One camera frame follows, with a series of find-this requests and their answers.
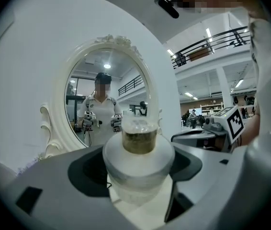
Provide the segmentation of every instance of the black cable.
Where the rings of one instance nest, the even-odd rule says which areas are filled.
[[[92,145],[92,140],[91,140],[91,135],[90,135],[90,132],[88,131],[88,133],[89,133],[89,144],[90,144],[90,146]]]

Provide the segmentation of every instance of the ceiling light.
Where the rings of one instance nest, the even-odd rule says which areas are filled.
[[[172,56],[174,53],[170,49],[168,49],[169,54]]]
[[[236,88],[239,87],[239,86],[241,85],[241,83],[243,82],[243,80],[244,80],[244,79],[241,79],[241,80],[237,83]]]
[[[208,34],[208,37],[211,37],[211,33],[210,33],[209,28],[206,29],[206,32]]]
[[[193,97],[193,95],[191,95],[189,92],[186,92],[185,94],[189,97]]]

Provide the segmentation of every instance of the ceiling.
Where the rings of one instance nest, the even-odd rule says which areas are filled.
[[[255,74],[251,61],[224,67],[224,72],[230,89],[234,88],[235,91],[240,91],[256,87]],[[238,88],[235,88],[240,79],[244,79],[244,81]],[[189,92],[199,100],[210,98],[211,94],[215,98],[218,95],[222,97],[221,87],[215,69],[177,81],[177,86],[181,102],[195,101],[185,95],[186,92]]]
[[[212,13],[196,13],[177,9],[180,16],[178,19],[173,19],[154,0],[107,1],[122,8],[138,19],[162,44],[186,28],[215,15]]]
[[[106,69],[104,67],[105,64],[111,65],[111,68]],[[110,48],[99,49],[89,53],[79,61],[73,75],[105,72],[114,78],[122,79],[135,66],[136,63],[123,52]]]
[[[248,24],[247,12],[243,8],[232,9],[229,13],[215,14],[210,18],[203,18],[197,24],[189,26],[184,31],[172,37],[170,40],[163,44],[165,49],[170,49],[172,52],[176,53],[181,49],[197,43],[208,37],[206,29],[209,28],[211,35],[216,35],[230,29],[239,28],[246,26]],[[224,37],[224,35],[215,37],[213,39],[217,40]],[[234,39],[234,37],[229,37],[223,39],[222,41]]]

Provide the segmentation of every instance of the railing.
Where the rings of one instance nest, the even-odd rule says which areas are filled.
[[[135,77],[134,79],[132,79],[127,84],[125,84],[122,88],[120,88],[118,90],[118,96],[120,96],[121,94],[127,93],[129,90],[134,89],[136,86],[138,86],[141,83],[143,83],[143,79],[141,75],[139,75]]]
[[[194,61],[207,55],[214,54],[215,51],[221,48],[238,47],[249,43],[250,33],[247,30],[247,26],[232,29],[205,38],[178,51],[172,55],[172,64],[174,69],[176,69],[187,64],[188,61]]]

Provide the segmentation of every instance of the black panel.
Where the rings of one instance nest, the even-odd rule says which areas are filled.
[[[220,161],[220,163],[222,163],[222,164],[228,164],[228,162],[229,162],[228,159],[223,159],[223,160]]]
[[[36,204],[42,189],[35,187],[27,187],[22,195],[16,201],[16,205],[25,211],[28,215],[31,214],[34,205]]]
[[[202,161],[194,155],[175,147],[175,160],[169,172],[174,182],[192,179],[203,166]]]
[[[196,134],[201,134],[203,131],[202,130],[192,130],[192,131],[186,131],[185,133],[178,133],[170,139],[171,142],[173,142],[175,137],[178,136],[184,136],[184,135],[196,135]]]
[[[73,161],[68,168],[68,178],[72,185],[86,196],[109,197],[102,147]]]
[[[176,184],[173,183],[169,207],[165,214],[164,222],[167,223],[174,220],[192,206],[193,203],[185,195],[179,193]]]

